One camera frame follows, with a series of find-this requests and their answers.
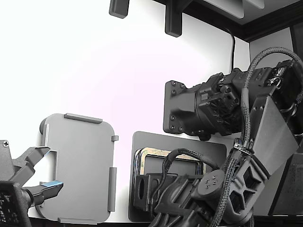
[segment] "black plastic clip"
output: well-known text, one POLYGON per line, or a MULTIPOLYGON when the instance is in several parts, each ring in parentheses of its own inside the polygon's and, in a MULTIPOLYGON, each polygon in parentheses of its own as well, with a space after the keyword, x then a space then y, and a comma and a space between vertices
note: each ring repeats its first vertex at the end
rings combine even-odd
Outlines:
POLYGON ((193 0, 167 0, 165 33, 174 37, 182 35, 182 13, 193 0))
POLYGON ((109 14, 123 19, 128 14, 128 6, 129 0, 110 0, 109 14))

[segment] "black shelf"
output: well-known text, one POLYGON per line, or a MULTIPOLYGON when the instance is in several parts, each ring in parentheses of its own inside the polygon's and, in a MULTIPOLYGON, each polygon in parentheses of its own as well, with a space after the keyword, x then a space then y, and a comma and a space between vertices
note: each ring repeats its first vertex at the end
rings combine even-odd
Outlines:
MULTIPOLYGON (((302 0, 259 17, 244 25, 240 25, 230 18, 193 0, 154 1, 166 6, 165 32, 174 37, 182 35, 182 12, 223 31, 229 29, 235 37, 246 42, 252 42, 266 35, 303 22, 302 0)), ((127 16, 128 3, 129 0, 111 0, 110 14, 112 16, 125 18, 127 16)))

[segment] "gray tab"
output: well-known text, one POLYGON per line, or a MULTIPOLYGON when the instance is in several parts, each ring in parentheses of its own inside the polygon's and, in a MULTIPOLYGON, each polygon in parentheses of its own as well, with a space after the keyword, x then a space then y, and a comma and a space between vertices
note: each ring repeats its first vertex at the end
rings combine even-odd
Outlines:
POLYGON ((58 222, 67 224, 97 225, 95 220, 88 219, 58 218, 58 222))
POLYGON ((64 115, 64 118, 82 121, 82 122, 89 122, 89 123, 94 123, 94 124, 100 124, 103 122, 103 120, 99 119, 99 118, 86 117, 86 116, 76 115, 76 114, 72 114, 72 113, 66 113, 64 115))
POLYGON ((112 141, 113 141, 113 142, 119 141, 119 136, 112 136, 112 141))
POLYGON ((116 210, 116 180, 117 180, 117 168, 110 167, 107 210, 112 212, 115 212, 116 210))

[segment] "power cord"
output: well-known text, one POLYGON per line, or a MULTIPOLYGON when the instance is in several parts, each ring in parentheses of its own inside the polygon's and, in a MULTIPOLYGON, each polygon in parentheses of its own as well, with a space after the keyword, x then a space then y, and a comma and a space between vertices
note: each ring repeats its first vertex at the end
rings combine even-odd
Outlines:
POLYGON ((233 67, 234 67, 234 59, 235 59, 236 39, 235 39, 235 36, 232 34, 232 32, 228 28, 225 27, 225 30, 228 31, 228 33, 232 37, 232 59, 231 59, 231 72, 232 72, 233 67))

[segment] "black motor housing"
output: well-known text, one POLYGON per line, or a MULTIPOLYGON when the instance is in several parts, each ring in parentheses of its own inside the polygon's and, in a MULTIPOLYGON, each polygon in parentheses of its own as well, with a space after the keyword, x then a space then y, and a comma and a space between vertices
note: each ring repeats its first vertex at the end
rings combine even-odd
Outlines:
MULTIPOLYGON (((270 95, 278 109, 287 113, 285 110, 295 104, 302 88, 300 73, 291 60, 280 62, 275 68, 255 70, 249 85, 250 110, 258 96, 270 95)), ((233 69, 229 75, 215 74, 206 83, 192 88, 176 81, 167 82, 164 131, 198 136, 204 141, 215 133, 226 136, 241 132, 240 101, 246 76, 247 72, 233 69)), ((294 127, 294 134, 300 133, 298 130, 303 128, 303 122, 296 122, 294 127)))

